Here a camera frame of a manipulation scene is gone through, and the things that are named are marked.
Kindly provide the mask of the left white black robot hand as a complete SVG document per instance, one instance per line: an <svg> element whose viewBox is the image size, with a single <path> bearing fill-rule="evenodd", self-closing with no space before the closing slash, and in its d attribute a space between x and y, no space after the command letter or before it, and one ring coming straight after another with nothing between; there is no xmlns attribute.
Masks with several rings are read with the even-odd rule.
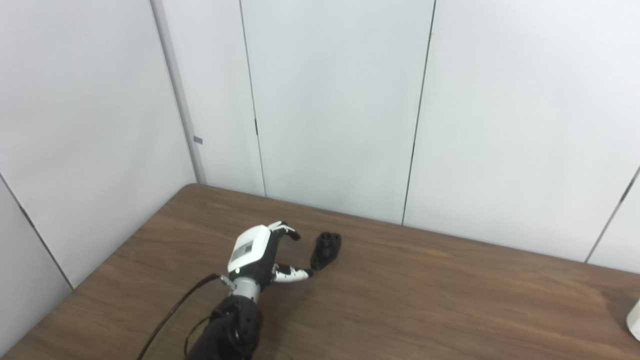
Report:
<svg viewBox="0 0 640 360"><path fill-rule="evenodd" d="M276 263L283 237L301 239L298 231L284 221L256 225L237 237L227 264L228 278L235 291L250 287L262 292L272 283L294 283L314 276L313 269Z"/></svg>

